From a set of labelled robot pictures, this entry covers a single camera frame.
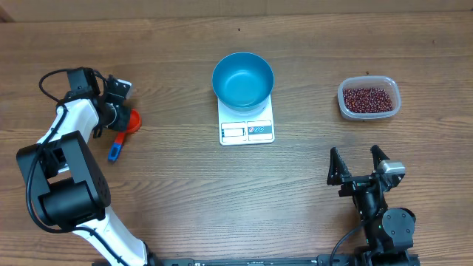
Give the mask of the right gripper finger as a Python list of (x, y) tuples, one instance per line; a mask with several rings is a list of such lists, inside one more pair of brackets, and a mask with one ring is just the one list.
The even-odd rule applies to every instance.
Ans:
[(375, 171), (382, 171), (384, 172), (384, 161), (389, 160), (389, 157), (385, 155), (385, 153), (381, 150), (378, 145), (373, 145), (370, 148), (372, 154), (372, 161), (373, 161), (373, 168)]
[(342, 160), (338, 149), (332, 147), (330, 150), (330, 166), (327, 175), (327, 184), (341, 185), (348, 178), (351, 178), (351, 173), (349, 172), (348, 167)]

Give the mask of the red measuring scoop blue handle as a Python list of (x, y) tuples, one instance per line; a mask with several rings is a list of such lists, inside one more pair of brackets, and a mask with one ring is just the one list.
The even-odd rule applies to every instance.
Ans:
[(142, 119), (140, 113), (136, 109), (131, 109), (130, 119), (126, 131), (118, 133), (109, 151), (109, 162), (114, 163), (119, 158), (126, 136), (128, 134), (134, 134), (135, 132), (137, 132), (140, 129), (141, 125)]

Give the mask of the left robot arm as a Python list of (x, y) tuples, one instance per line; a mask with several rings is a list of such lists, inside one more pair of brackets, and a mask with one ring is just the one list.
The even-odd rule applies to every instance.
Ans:
[(89, 138), (99, 138), (104, 129), (132, 130), (135, 111), (124, 104), (132, 84), (89, 67), (64, 73), (69, 90), (52, 98), (56, 118), (51, 127), (16, 154), (30, 218), (48, 233), (83, 238), (107, 265), (159, 265), (149, 246), (113, 211), (108, 183), (88, 147)]

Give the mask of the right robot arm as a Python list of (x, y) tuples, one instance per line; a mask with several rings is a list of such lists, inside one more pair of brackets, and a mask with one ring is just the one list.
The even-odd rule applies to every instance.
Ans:
[[(330, 150), (328, 185), (338, 185), (340, 197), (350, 197), (360, 217), (360, 225), (346, 233), (328, 257), (329, 265), (419, 265), (413, 247), (416, 216), (407, 208), (389, 208), (384, 194), (397, 187), (406, 174), (401, 161), (391, 160), (381, 148), (370, 148), (373, 170), (368, 175), (353, 176), (338, 149)], [(341, 244), (357, 231), (365, 234), (366, 245), (352, 254), (336, 253)]]

